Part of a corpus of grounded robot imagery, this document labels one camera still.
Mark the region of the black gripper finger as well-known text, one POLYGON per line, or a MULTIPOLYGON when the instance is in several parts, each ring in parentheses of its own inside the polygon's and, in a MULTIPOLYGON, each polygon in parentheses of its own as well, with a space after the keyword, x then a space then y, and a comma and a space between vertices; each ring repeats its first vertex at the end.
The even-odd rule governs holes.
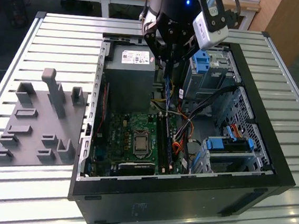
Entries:
POLYGON ((188 60, 196 52, 198 52, 199 49, 200 47, 195 35, 191 35, 189 37, 182 35, 172 53, 173 64, 175 65, 188 60))
POLYGON ((143 28, 143 37, 155 58, 168 64, 171 58, 171 46, 166 42, 164 42, 164 44, 159 43, 157 39, 157 30, 156 25, 146 24, 143 28))

